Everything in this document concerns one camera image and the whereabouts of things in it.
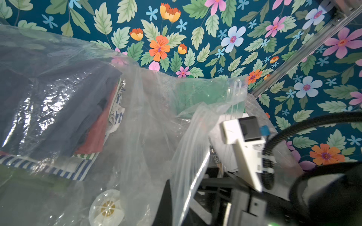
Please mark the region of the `green tank top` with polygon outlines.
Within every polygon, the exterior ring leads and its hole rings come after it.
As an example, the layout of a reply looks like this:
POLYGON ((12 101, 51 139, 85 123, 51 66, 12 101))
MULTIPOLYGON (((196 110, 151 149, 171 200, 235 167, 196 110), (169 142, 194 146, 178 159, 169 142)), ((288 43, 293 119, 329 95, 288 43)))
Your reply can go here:
POLYGON ((227 80, 186 78, 178 81, 175 99, 176 113, 181 113, 201 102, 210 105, 225 102, 231 87, 227 80))

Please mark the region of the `red garment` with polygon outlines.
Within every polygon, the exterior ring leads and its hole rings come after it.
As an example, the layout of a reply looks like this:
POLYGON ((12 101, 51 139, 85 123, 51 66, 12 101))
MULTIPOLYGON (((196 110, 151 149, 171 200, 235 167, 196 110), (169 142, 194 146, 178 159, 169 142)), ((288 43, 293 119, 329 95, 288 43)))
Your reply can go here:
POLYGON ((105 110, 98 117, 96 122, 91 126, 86 141, 75 151, 74 155, 77 154, 92 154, 102 151, 102 147, 105 140, 106 128, 108 124, 109 113, 113 104, 113 99, 117 92, 117 85, 113 88, 109 101, 106 105, 105 110))

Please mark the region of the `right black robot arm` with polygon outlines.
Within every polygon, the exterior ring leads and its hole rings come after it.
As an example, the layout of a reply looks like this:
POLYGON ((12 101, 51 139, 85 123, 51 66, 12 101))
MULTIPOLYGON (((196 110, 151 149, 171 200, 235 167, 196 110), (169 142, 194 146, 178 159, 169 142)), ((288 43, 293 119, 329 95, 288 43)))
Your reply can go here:
POLYGON ((204 226, 359 226, 362 223, 362 165, 321 166, 300 176, 288 199, 257 192, 234 174, 204 179, 197 202, 211 215, 204 226))

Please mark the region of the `navy blue garment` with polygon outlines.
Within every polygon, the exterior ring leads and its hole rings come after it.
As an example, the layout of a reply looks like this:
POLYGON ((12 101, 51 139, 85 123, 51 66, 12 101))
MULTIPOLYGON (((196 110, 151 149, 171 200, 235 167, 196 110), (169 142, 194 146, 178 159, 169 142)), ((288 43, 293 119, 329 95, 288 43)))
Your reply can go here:
POLYGON ((1 71, 1 151, 36 160, 70 156, 120 76, 96 60, 47 72, 1 71))

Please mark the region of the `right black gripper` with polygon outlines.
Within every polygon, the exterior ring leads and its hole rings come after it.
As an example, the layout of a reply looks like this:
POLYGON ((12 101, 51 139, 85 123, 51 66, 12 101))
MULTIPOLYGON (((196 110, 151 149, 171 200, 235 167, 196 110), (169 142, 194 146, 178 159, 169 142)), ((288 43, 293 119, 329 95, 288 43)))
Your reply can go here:
POLYGON ((192 201, 194 226, 309 226, 310 220, 291 203, 270 193, 259 193, 235 174, 219 177, 209 167, 192 201))

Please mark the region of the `bag of clothes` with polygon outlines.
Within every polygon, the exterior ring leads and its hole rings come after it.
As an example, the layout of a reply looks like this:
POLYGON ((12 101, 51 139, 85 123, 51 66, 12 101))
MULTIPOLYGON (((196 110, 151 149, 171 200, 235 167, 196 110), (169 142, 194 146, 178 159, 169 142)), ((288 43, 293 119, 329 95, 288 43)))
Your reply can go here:
POLYGON ((177 78, 1 26, 1 225, 180 226, 246 77, 177 78))

